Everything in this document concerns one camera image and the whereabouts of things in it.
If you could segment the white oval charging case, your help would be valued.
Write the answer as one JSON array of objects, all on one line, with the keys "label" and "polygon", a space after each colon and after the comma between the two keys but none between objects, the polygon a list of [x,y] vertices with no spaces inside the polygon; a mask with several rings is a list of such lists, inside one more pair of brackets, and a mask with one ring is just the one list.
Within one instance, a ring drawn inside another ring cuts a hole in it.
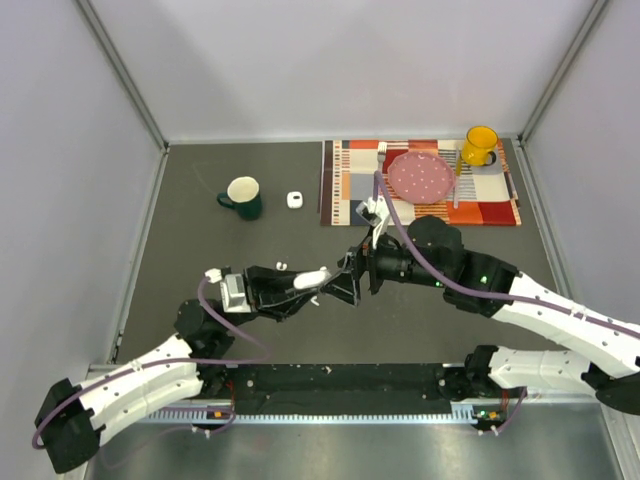
[{"label": "white oval charging case", "polygon": [[322,286],[331,278],[327,269],[319,269],[298,273],[293,280],[296,290],[308,290]]}]

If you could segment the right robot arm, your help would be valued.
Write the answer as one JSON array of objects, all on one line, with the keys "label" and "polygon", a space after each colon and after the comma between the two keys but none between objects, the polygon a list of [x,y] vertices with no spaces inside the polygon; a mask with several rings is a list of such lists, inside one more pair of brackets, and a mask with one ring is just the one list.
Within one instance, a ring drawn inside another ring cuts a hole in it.
[{"label": "right robot arm", "polygon": [[480,345],[463,366],[444,369],[442,394],[454,400],[494,397],[526,388],[591,395],[617,411],[639,412],[639,329],[576,304],[513,265],[465,249],[458,229],[427,216],[412,222],[406,241],[366,236],[337,263],[337,297],[359,301],[360,279],[371,293],[384,282],[439,288],[446,303],[515,325],[558,345],[525,351]]}]

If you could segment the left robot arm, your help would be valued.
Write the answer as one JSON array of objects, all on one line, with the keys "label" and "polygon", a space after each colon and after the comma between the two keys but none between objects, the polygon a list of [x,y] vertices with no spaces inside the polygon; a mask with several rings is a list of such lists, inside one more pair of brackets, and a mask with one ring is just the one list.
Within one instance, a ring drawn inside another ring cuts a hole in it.
[{"label": "left robot arm", "polygon": [[56,473],[70,472],[143,417],[200,392],[220,394],[227,382],[222,367],[256,362],[209,358],[174,335],[102,377],[77,386],[67,381],[52,386],[36,418],[32,447],[47,452]]}]

